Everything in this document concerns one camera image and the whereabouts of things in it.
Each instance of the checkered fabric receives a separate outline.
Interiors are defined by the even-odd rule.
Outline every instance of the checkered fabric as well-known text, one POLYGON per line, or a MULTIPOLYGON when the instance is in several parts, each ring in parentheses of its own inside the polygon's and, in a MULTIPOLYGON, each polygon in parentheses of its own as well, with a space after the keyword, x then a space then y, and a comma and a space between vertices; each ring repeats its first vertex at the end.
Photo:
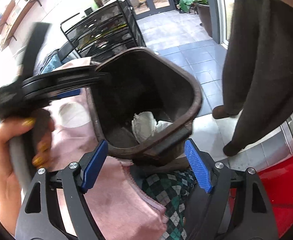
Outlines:
POLYGON ((192 170, 174 171, 170 174, 157 173, 143 181, 142 190, 166 207, 168 229, 160 240, 186 239, 183 228, 184 203, 196 183, 192 170))

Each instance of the brown shoe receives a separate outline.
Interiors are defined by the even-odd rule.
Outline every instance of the brown shoe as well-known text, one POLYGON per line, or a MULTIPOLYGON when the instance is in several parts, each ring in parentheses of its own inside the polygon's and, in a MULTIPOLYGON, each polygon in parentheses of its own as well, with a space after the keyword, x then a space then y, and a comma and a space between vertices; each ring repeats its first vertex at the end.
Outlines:
POLYGON ((227 117, 230 117, 230 116, 235 116, 237 114, 228 114, 226 111, 225 111, 225 108, 224 108, 224 105, 221 105, 221 106, 216 106, 213 108, 212 110, 212 116, 214 119, 222 119, 222 118, 227 118, 227 117))
POLYGON ((223 147, 223 153, 228 157, 237 155, 240 150, 242 150, 242 148, 234 145, 232 142, 229 142, 223 147))

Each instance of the trash bin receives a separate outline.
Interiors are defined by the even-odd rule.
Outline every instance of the trash bin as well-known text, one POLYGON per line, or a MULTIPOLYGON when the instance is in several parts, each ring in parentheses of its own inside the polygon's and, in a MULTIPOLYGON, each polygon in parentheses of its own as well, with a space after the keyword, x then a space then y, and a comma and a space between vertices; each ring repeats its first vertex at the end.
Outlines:
POLYGON ((91 85, 88 105, 96 137, 108 141, 109 155, 163 166, 183 154, 202 104, 200 85, 193 76, 142 47, 116 55, 97 72, 110 73, 111 82, 91 85), (144 111, 172 124, 139 144, 131 121, 144 111))

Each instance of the potted plant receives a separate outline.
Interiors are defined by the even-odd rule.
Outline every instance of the potted plant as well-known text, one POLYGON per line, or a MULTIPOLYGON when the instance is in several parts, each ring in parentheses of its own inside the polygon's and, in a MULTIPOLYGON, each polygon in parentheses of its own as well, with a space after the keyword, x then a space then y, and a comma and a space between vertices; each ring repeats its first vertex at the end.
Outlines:
POLYGON ((202 25, 208 35, 212 37, 212 24, 211 24, 211 14, 210 7, 208 5, 208 0, 180 0, 179 7, 184 12, 189 12, 192 5, 196 6, 202 25))

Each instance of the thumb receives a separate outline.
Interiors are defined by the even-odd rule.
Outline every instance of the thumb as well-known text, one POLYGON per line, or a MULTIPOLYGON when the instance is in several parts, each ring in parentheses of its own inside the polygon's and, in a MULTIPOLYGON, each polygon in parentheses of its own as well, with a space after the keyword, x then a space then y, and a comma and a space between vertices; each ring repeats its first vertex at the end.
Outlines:
POLYGON ((11 117, 0 123, 0 144, 5 144, 11 138, 22 135, 30 131, 34 124, 35 118, 18 118, 11 117))

